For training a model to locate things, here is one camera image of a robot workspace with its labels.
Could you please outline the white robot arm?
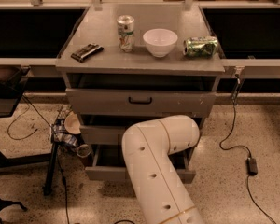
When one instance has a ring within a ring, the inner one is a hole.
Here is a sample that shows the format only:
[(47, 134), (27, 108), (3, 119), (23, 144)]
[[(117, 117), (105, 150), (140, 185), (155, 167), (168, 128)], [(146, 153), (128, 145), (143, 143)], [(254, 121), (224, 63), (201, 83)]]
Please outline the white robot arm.
[(204, 224), (169, 156), (194, 147), (196, 122), (185, 115), (136, 123), (122, 137), (122, 154), (146, 224)]

